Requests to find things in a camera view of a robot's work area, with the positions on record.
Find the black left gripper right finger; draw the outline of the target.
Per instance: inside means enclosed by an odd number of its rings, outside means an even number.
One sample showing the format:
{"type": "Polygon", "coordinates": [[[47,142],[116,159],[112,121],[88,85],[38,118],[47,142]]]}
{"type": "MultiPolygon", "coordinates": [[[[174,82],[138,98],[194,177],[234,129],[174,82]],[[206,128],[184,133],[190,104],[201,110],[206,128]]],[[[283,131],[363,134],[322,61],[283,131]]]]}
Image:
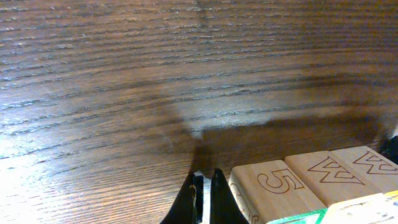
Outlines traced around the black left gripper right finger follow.
{"type": "Polygon", "coordinates": [[[215,169],[210,191],[211,224],[248,224],[221,169],[215,169]]]}

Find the yellow S block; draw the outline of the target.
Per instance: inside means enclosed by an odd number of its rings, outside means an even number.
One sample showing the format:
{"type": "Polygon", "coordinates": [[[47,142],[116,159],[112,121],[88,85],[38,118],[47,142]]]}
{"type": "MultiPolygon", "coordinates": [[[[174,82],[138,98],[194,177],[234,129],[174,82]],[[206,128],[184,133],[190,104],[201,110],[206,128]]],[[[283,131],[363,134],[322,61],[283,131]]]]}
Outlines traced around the yellow S block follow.
{"type": "Polygon", "coordinates": [[[382,193],[397,190],[397,164],[371,148],[359,146],[331,153],[378,187],[382,193]]]}
{"type": "Polygon", "coordinates": [[[323,223],[397,223],[397,190],[382,193],[331,151],[284,161],[327,206],[323,223]]]}

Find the green R block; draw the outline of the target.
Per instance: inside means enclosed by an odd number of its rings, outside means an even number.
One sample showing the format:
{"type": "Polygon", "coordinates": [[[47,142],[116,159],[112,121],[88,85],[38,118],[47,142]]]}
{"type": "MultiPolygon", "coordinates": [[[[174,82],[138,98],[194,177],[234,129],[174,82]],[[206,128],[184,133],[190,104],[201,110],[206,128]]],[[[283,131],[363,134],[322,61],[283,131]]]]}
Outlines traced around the green R block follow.
{"type": "Polygon", "coordinates": [[[236,166],[229,186],[249,223],[320,223],[326,206],[282,160],[236,166]]]}

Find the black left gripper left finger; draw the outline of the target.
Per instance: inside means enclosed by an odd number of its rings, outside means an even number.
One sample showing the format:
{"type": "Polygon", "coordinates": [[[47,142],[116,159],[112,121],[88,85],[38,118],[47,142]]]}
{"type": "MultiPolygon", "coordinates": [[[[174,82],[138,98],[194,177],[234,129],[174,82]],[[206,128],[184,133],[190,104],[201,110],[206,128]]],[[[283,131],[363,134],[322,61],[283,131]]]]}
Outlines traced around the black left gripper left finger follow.
{"type": "Polygon", "coordinates": [[[204,176],[189,173],[160,224],[198,224],[203,221],[204,176]]]}

